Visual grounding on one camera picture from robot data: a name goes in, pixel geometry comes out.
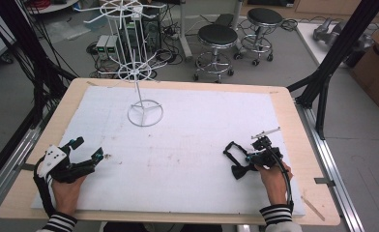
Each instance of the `black and white striped cuff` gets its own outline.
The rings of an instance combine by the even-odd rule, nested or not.
[[[43,229],[54,232],[72,232],[76,224],[77,219],[74,217],[57,212],[51,216],[47,225],[43,227]]]
[[[272,205],[260,210],[267,225],[292,221],[292,213],[288,205]]]

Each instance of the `black stool seat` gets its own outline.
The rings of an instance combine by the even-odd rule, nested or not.
[[[277,12],[265,9],[265,8],[254,8],[248,11],[248,19],[253,24],[278,24],[283,21],[283,18]]]
[[[211,24],[198,31],[198,37],[205,43],[214,45],[229,45],[237,41],[237,33],[229,27]]]

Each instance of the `wooden table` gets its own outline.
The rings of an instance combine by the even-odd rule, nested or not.
[[[26,162],[35,164],[44,154],[45,148],[47,148],[49,144],[59,144],[66,127],[83,98],[84,92],[89,86],[115,85],[120,87],[133,87],[131,83],[113,79],[78,78],[74,80]],[[142,89],[210,90],[269,94],[277,115],[277,121],[282,128],[284,143],[294,167],[294,178],[297,178],[299,183],[306,210],[304,217],[294,217],[294,220],[300,224],[308,225],[337,225],[340,223],[340,218],[328,187],[326,185],[317,185],[314,181],[314,178],[323,177],[323,175],[313,154],[295,104],[286,88],[186,82],[157,83],[153,81],[142,81],[140,82],[140,87]],[[33,172],[26,170],[22,170],[19,173],[0,207],[0,218],[47,218],[43,210],[30,208],[34,196],[37,193],[32,175]],[[82,220],[264,224],[264,220],[259,214],[256,216],[248,216],[77,211],[75,216]]]

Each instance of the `person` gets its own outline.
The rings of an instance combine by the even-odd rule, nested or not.
[[[288,171],[289,179],[293,174],[291,168],[283,163]],[[286,184],[278,166],[269,169],[255,165],[260,172],[262,182],[266,188],[271,206],[260,210],[267,224],[266,232],[301,232],[302,227],[292,221],[292,212],[286,204]],[[52,189],[56,199],[56,213],[50,218],[42,230],[38,232],[62,232],[73,231],[77,224],[74,218],[78,195],[85,176],[77,179],[74,183],[59,183],[53,180]]]

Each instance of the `stool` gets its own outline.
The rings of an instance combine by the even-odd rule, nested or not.
[[[237,33],[229,27],[219,24],[210,24],[201,27],[198,31],[198,40],[202,44],[211,47],[213,51],[203,52],[196,58],[195,66],[197,69],[193,80],[198,80],[198,72],[200,71],[217,74],[218,80],[216,83],[220,83],[220,74],[223,72],[227,72],[228,75],[233,75],[234,71],[230,59],[220,53],[219,49],[225,49],[235,45],[237,39]],[[201,60],[206,58],[209,58],[207,59],[209,61],[207,64],[203,64]]]
[[[282,16],[270,9],[254,8],[248,11],[248,21],[258,28],[255,30],[255,34],[246,35],[241,39],[242,46],[238,52],[235,53],[234,59],[242,59],[243,55],[241,54],[241,49],[245,48],[246,50],[258,53],[258,58],[252,61],[252,65],[254,66],[259,65],[261,54],[265,52],[269,52],[267,60],[273,61],[272,44],[265,38],[265,35],[277,29],[283,21]]]

